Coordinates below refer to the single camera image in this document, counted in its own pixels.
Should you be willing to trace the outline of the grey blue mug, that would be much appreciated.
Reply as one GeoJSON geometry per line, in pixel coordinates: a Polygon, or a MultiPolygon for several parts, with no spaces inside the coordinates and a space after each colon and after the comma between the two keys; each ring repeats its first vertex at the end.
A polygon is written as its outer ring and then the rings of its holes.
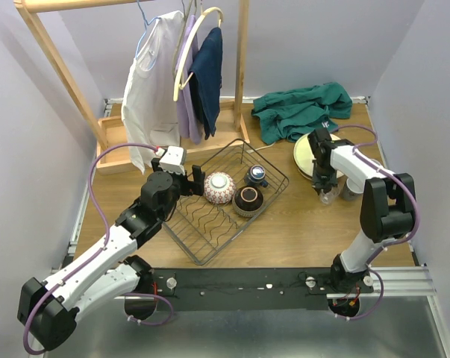
{"type": "Polygon", "coordinates": [[[356,201],[362,196],[362,194],[363,189],[354,183],[350,178],[347,178],[341,190],[340,196],[345,201],[356,201]]]}

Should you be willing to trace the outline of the clear glass cup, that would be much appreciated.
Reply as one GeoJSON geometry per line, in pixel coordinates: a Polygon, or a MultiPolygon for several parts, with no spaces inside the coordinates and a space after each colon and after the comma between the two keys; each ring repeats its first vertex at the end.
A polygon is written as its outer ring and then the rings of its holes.
{"type": "Polygon", "coordinates": [[[339,186],[332,187],[328,192],[325,192],[323,189],[319,193],[319,200],[324,205],[333,204],[337,198],[340,196],[341,189],[339,186]]]}

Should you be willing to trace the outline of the cream round plate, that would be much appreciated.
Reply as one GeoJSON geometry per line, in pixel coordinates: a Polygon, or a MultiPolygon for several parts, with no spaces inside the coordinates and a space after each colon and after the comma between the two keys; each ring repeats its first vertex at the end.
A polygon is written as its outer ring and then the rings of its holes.
{"type": "Polygon", "coordinates": [[[296,141],[293,148],[293,159],[301,175],[311,180],[313,175],[313,160],[315,157],[311,150],[307,134],[296,141]]]}

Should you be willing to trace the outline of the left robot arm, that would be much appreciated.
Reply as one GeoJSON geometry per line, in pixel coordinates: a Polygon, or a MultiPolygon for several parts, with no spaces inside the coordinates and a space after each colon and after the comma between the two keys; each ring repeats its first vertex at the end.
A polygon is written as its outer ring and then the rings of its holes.
{"type": "Polygon", "coordinates": [[[52,351],[73,333],[87,310],[120,295],[152,293],[150,265],[134,252],[171,219],[183,196],[204,193],[200,166],[188,175],[183,166],[154,161],[140,195],[92,247],[66,268],[44,280],[35,277],[21,288],[18,320],[24,326],[22,344],[33,356],[52,351]]]}

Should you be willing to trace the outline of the dark brown bowl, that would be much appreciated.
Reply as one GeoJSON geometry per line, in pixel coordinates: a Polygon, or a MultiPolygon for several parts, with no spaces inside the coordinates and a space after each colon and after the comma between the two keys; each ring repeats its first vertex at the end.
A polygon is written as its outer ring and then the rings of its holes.
{"type": "Polygon", "coordinates": [[[239,188],[232,198],[232,206],[238,216],[251,218],[264,204],[262,192],[253,186],[239,188]]]}

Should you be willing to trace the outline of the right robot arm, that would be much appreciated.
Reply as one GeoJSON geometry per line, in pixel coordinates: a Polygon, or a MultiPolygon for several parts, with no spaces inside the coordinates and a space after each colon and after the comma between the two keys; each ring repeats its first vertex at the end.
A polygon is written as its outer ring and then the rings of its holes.
{"type": "Polygon", "coordinates": [[[407,173],[396,174],[362,154],[347,139],[333,140],[326,129],[308,134],[313,153],[312,187],[326,195],[337,187],[342,172],[362,192],[360,231],[350,246],[336,255],[329,283],[336,292],[348,292],[369,272],[369,265],[387,247],[409,241],[420,217],[415,185],[407,173]]]}

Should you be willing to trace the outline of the dark blue teacup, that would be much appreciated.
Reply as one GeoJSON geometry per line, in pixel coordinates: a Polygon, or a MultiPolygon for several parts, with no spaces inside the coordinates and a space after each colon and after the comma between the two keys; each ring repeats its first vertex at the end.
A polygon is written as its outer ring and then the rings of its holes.
{"type": "Polygon", "coordinates": [[[246,186],[258,187],[268,187],[268,182],[266,181],[266,170],[261,165],[251,166],[246,172],[243,178],[246,186]]]}

